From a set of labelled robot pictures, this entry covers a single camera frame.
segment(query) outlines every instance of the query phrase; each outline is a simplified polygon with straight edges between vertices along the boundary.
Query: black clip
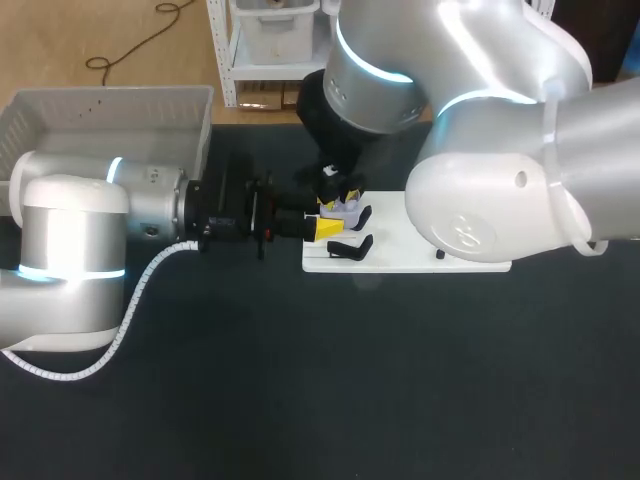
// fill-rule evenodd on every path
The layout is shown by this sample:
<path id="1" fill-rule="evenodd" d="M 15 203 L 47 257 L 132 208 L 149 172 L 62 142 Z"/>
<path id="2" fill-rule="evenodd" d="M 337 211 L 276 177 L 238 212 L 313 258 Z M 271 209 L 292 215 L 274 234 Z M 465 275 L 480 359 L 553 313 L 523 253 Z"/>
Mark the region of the black clip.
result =
<path id="1" fill-rule="evenodd" d="M 352 247 L 340 242 L 327 242 L 327 252 L 330 258 L 346 258 L 355 262 L 365 259 L 373 246 L 373 235 L 367 235 L 359 247 Z"/>
<path id="2" fill-rule="evenodd" d="M 353 227 L 351 230 L 353 230 L 354 232 L 359 232 L 360 230 L 362 230 L 364 226 L 367 224 L 367 222 L 369 221 L 369 218 L 371 218 L 372 213 L 373 213 L 373 209 L 371 208 L 371 205 L 367 205 L 362 210 L 362 213 L 360 214 L 360 218 L 358 219 L 358 224 L 355 227 Z"/>

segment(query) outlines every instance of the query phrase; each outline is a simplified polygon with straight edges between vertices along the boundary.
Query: white plastic bin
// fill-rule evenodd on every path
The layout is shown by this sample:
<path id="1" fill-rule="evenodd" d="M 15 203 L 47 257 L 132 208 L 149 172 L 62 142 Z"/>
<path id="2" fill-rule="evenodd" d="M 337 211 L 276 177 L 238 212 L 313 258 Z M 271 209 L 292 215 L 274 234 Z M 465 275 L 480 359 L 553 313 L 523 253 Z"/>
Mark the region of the white plastic bin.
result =
<path id="1" fill-rule="evenodd" d="M 0 216 L 23 153 L 126 157 L 199 179 L 211 138 L 213 88 L 80 87 L 18 91 L 0 113 Z"/>
<path id="2" fill-rule="evenodd" d="M 322 10 L 329 15 L 331 23 L 331 35 L 336 38 L 336 23 L 338 22 L 338 13 L 340 13 L 341 0 L 322 0 Z"/>
<path id="3" fill-rule="evenodd" d="M 303 63 L 313 56 L 313 19 L 320 0 L 231 0 L 251 61 Z"/>

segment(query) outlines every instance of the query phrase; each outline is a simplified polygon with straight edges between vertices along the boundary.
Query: white cable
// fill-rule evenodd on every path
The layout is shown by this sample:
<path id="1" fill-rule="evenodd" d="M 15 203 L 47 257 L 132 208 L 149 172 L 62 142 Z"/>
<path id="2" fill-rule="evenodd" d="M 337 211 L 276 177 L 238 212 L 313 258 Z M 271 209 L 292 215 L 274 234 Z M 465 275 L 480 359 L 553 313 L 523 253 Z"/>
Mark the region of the white cable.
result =
<path id="1" fill-rule="evenodd" d="M 109 349 L 104 353 L 104 355 L 102 355 L 102 357 L 100 357 L 100 359 L 90 367 L 76 373 L 56 373 L 50 372 L 48 370 L 43 370 L 34 365 L 31 365 L 30 363 L 22 360 L 13 352 L 2 353 L 4 353 L 9 360 L 11 360 L 23 370 L 39 377 L 46 378 L 48 380 L 55 380 L 58 382 L 74 382 L 90 377 L 102 367 L 104 367 L 118 351 L 118 348 L 120 347 L 120 344 L 122 343 L 122 340 L 124 339 L 124 336 L 129 329 L 131 319 L 133 318 L 133 314 L 136 311 L 136 307 L 138 306 L 138 301 L 142 296 L 142 292 L 147 286 L 147 281 L 149 280 L 155 269 L 158 267 L 158 265 L 160 265 L 164 260 L 169 258 L 174 253 L 184 251 L 198 251 L 198 242 L 176 243 L 175 245 L 171 245 L 170 247 L 165 248 L 162 252 L 156 255 L 153 260 L 151 260 L 149 265 L 147 265 L 147 268 L 145 268 L 144 272 L 142 273 L 140 280 L 138 280 L 138 284 L 136 285 L 136 289 L 133 291 L 133 296 L 131 297 L 131 301 L 129 302 L 129 306 L 127 307 L 127 311 L 124 315 L 124 319 L 122 320 L 122 324 L 118 329 L 116 337 L 113 339 L 113 342 L 109 346 Z"/>

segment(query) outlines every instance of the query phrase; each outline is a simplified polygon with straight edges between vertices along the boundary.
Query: black table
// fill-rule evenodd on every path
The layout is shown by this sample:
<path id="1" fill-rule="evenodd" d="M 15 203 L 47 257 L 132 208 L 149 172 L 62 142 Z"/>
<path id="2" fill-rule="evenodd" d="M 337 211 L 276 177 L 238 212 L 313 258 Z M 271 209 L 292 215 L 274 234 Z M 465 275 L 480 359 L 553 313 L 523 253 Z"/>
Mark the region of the black table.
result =
<path id="1" fill-rule="evenodd" d="M 425 128 L 380 147 L 372 189 L 402 188 Z M 232 151 L 279 180 L 316 155 L 300 127 L 214 129 L 209 161 Z M 154 253 L 130 249 L 129 292 Z M 639 478 L 640 245 L 450 276 L 305 274 L 300 256 L 282 240 L 264 263 L 253 245 L 172 258 L 86 381 L 1 361 L 0 477 Z"/>

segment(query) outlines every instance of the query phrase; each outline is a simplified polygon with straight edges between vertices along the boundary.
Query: white board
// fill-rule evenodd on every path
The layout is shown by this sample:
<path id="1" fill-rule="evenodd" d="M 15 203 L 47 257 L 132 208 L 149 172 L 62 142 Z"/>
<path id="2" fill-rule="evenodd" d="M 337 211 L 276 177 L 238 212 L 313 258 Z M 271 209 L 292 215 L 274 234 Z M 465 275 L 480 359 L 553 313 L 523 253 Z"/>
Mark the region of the white board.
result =
<path id="1" fill-rule="evenodd" d="M 367 192 L 363 205 L 373 214 L 361 232 L 346 231 L 327 240 L 304 243 L 302 268 L 318 273 L 486 273 L 508 272 L 509 263 L 475 263 L 446 255 L 436 258 L 437 249 L 415 229 L 404 206 L 404 192 Z M 373 234 L 373 247 L 361 262 L 330 258 L 327 241 L 354 247 Z"/>

